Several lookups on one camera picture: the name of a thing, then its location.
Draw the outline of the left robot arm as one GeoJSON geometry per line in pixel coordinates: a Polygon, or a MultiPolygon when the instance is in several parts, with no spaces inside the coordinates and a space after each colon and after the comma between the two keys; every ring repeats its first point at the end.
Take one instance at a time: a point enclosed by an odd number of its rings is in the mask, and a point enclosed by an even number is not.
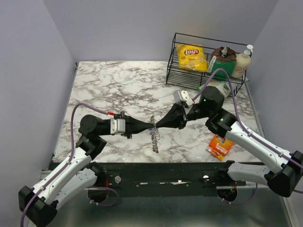
{"type": "Polygon", "coordinates": [[[99,187],[104,183],[105,175],[90,167],[107,144],[101,138],[103,135],[131,137],[151,127],[151,123],[124,113],[104,120],[91,114],[85,115],[78,129],[81,136],[77,142],[71,143],[69,155],[43,180],[32,187],[24,186],[19,191],[20,226],[24,225],[25,218],[37,227],[49,225],[72,197],[85,188],[99,187]]]}

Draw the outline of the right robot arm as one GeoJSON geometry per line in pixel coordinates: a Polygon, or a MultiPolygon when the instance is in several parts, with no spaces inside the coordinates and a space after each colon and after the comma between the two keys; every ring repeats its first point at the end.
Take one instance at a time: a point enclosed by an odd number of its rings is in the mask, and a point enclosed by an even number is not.
{"type": "Polygon", "coordinates": [[[230,140],[258,158],[263,165],[231,162],[227,169],[218,173],[218,181],[229,185],[233,181],[247,181],[268,186],[273,192],[290,197],[303,176],[303,155],[291,153],[270,143],[245,126],[238,115],[222,108],[223,94],[213,86],[201,90],[199,102],[187,104],[186,91],[174,94],[175,104],[156,123],[157,128],[183,129],[188,121],[207,118],[206,127],[213,134],[230,140]]]}

